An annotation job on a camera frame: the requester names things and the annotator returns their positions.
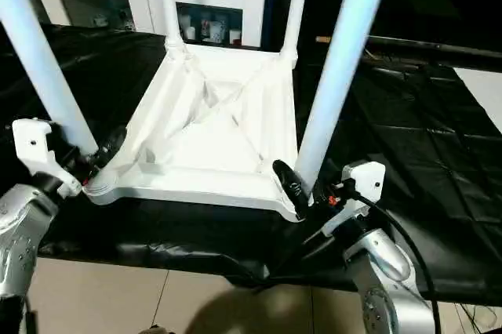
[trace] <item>black tablecloth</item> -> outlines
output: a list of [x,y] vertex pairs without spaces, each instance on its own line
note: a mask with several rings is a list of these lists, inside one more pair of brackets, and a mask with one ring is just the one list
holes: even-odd
[[[164,38],[73,27],[45,32],[95,137],[125,125],[164,57]],[[16,159],[12,120],[46,114],[4,34],[0,66],[0,184],[6,191],[29,181]],[[299,139],[319,74],[320,67],[309,65],[300,51]],[[502,136],[453,70],[361,64],[323,175],[360,159],[383,162],[380,203],[417,243],[437,297],[502,305],[500,150]],[[283,251],[297,241],[298,226],[307,225],[312,224],[288,223],[264,210],[169,201],[123,198],[96,206],[81,194],[65,202],[40,255],[222,274],[243,285],[354,289],[336,241],[308,261],[275,270]]]

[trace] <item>floor tile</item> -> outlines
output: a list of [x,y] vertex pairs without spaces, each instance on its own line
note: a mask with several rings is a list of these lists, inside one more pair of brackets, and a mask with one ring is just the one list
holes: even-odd
[[[312,289],[315,334],[366,334],[359,295],[353,292]],[[471,316],[474,306],[466,306]],[[460,304],[439,303],[443,334],[475,334]],[[481,332],[502,325],[502,308],[476,307]]]
[[[480,307],[464,305],[475,324],[481,332],[487,332],[490,329],[502,325],[502,308]],[[443,334],[475,334],[470,319],[462,309],[460,304],[439,303],[439,313],[441,314],[441,328]]]
[[170,271],[155,323],[176,334],[312,334],[310,289],[253,294],[219,276]]
[[359,295],[312,288],[315,334],[366,334]]
[[29,293],[39,334],[136,334],[150,327],[166,275],[40,258]]

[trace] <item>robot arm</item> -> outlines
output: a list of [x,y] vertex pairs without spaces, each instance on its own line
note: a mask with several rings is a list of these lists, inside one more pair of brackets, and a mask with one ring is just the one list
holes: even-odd
[[347,273],[361,297],[366,331],[433,334],[437,323],[418,291],[413,262],[381,228],[368,224],[369,206],[355,199],[363,197],[367,203],[380,200],[385,167],[376,162],[347,165],[329,197],[324,192],[317,194],[321,197],[313,198],[310,206],[294,171],[280,161],[274,163],[274,171],[299,216],[309,220],[315,211],[328,213],[328,220],[303,246],[315,238],[334,237],[344,247]]
[[0,328],[18,333],[37,249],[58,212],[37,187],[17,184],[0,198]]
[[59,212],[59,205],[82,191],[82,181],[106,165],[125,139],[125,128],[91,157],[73,148],[57,161],[49,145],[56,125],[39,120],[13,123],[17,157],[32,175],[0,198],[0,332],[18,333],[24,301],[35,271],[38,246]]

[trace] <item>metal rod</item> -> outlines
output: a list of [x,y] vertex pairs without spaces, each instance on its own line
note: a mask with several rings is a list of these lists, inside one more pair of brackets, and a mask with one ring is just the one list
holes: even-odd
[[295,171],[310,195],[380,0],[343,0]]
[[178,25],[178,12],[174,0],[162,0],[164,8],[164,21],[166,22],[166,47],[182,46],[183,39]]
[[0,20],[31,83],[68,143],[83,154],[97,151],[96,141],[71,94],[40,28],[30,0],[0,0]]
[[305,0],[291,0],[289,4],[288,23],[286,25],[286,34],[281,54],[287,54],[294,59],[296,63],[298,44],[298,35],[300,34],[301,18],[304,13]]

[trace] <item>cabinet glass door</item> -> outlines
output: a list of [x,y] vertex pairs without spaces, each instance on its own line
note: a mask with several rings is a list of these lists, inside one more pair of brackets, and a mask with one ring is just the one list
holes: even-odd
[[135,31],[129,0],[61,0],[72,26]]

